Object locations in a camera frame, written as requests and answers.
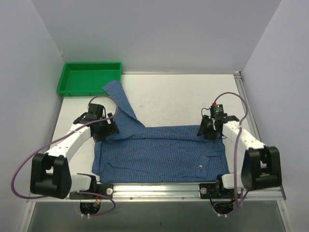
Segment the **blue checked long sleeve shirt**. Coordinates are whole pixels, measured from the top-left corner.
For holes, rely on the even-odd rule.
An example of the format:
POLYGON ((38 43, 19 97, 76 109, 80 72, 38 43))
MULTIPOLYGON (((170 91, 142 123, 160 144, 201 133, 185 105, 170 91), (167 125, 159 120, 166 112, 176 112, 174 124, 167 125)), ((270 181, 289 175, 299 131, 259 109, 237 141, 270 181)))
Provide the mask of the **blue checked long sleeve shirt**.
POLYGON ((146 127, 122 84, 103 88, 117 103, 118 133, 95 143, 92 172, 103 183, 211 182, 228 173, 221 139, 197 136, 198 126, 146 127))

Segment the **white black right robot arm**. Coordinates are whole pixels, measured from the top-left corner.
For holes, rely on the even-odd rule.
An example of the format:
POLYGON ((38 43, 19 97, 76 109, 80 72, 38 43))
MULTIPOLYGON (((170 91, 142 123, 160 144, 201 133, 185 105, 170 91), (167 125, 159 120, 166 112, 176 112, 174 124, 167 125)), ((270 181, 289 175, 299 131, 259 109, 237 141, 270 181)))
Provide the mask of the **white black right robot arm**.
POLYGON ((213 103, 210 115, 203 115, 197 133, 209 141, 220 140, 225 146, 228 174, 218 176, 215 194, 224 198, 232 189, 260 190, 282 185, 280 152, 267 146, 242 127, 236 116, 213 103))

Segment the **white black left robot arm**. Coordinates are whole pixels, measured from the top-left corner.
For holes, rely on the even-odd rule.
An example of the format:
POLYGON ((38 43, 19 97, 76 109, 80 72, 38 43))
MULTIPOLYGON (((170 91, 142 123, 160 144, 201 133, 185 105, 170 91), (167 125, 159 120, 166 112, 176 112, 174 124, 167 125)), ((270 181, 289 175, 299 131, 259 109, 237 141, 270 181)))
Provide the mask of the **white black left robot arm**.
POLYGON ((57 140, 57 145, 33 156, 30 192, 59 199, 80 192, 87 199, 94 198, 98 192, 96 178, 89 174, 72 174, 69 162, 89 139, 101 142, 118 133, 114 117, 115 114, 106 113, 104 106, 89 104, 88 111, 74 120, 68 133, 57 140))

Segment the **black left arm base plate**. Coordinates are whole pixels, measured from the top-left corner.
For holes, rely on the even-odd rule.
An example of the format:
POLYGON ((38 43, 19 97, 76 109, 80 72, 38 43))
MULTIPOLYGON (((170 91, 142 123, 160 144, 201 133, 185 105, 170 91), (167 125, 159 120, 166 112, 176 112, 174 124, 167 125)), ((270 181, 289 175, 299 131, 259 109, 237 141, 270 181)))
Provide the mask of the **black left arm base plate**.
MULTIPOLYGON (((113 195, 113 187, 114 185, 111 183, 98 183, 95 187, 90 190, 86 190, 86 192, 92 192, 96 194, 100 194, 112 199, 113 195)), ((90 200, 90 199, 102 199, 102 197, 92 194, 84 194, 73 192, 69 194, 69 199, 71 200, 90 200)))

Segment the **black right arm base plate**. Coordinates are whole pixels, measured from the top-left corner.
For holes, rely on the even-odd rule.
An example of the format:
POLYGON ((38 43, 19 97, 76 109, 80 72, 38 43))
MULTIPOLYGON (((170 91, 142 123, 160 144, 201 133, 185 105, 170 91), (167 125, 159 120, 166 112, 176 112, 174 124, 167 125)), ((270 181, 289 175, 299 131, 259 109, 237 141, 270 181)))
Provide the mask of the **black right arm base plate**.
POLYGON ((234 199, 234 174, 220 174, 214 182, 198 185, 201 199, 234 199))

